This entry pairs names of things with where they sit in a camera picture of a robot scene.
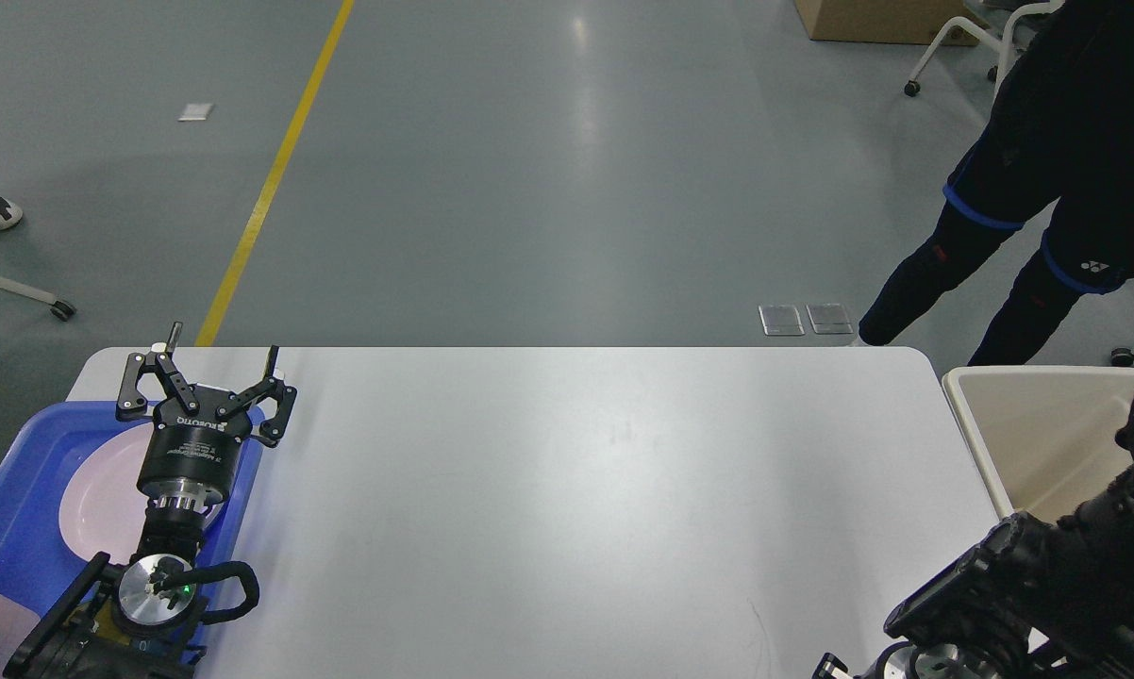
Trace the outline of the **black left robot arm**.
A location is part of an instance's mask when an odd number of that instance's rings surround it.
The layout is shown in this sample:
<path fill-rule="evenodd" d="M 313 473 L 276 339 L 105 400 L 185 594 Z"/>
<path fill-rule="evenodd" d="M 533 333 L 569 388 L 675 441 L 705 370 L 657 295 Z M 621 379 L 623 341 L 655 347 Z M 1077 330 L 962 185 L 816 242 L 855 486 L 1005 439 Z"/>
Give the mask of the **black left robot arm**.
<path fill-rule="evenodd" d="M 124 565 L 107 552 L 88 559 L 14 650 L 6 678 L 192 678 L 208 653 L 193 636 L 259 605 L 251 566 L 198 557 L 208 514 L 232 498 L 243 445 L 281 442 L 298 390 L 278 370 L 277 345 L 252 387 L 188 381 L 174 358 L 180 328 L 128 356 L 115 401 L 117 421 L 152 425 L 136 479 L 139 542 Z"/>

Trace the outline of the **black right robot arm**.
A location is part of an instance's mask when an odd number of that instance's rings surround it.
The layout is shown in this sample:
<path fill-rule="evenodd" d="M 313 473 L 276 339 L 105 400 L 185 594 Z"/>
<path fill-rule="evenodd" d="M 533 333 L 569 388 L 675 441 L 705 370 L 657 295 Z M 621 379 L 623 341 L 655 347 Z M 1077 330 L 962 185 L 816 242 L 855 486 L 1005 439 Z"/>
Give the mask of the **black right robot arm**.
<path fill-rule="evenodd" d="M 868 678 L 1134 678 L 1132 462 L 1053 524 L 1017 512 L 894 608 Z"/>

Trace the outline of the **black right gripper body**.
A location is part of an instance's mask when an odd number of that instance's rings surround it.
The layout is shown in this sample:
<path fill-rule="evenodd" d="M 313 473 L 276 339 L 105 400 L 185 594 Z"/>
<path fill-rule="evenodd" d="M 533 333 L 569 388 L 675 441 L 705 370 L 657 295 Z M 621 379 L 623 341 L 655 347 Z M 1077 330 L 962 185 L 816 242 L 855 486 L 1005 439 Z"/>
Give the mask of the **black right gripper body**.
<path fill-rule="evenodd" d="M 919 646 L 895 643 L 882 650 L 856 678 L 1001 678 L 998 669 L 972 650 L 950 643 Z"/>

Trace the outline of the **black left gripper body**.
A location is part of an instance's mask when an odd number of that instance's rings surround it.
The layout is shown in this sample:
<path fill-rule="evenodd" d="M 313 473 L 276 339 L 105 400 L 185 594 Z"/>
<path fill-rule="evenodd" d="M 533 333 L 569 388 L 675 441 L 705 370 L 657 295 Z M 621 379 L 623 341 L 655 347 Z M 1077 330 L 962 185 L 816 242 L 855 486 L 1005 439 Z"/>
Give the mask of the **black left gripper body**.
<path fill-rule="evenodd" d="M 147 453 L 136 487 L 155 507 L 208 515 L 226 502 L 239 469 L 242 445 L 253 423 L 226 389 L 196 384 L 198 411 L 184 411 L 175 397 L 153 407 Z"/>

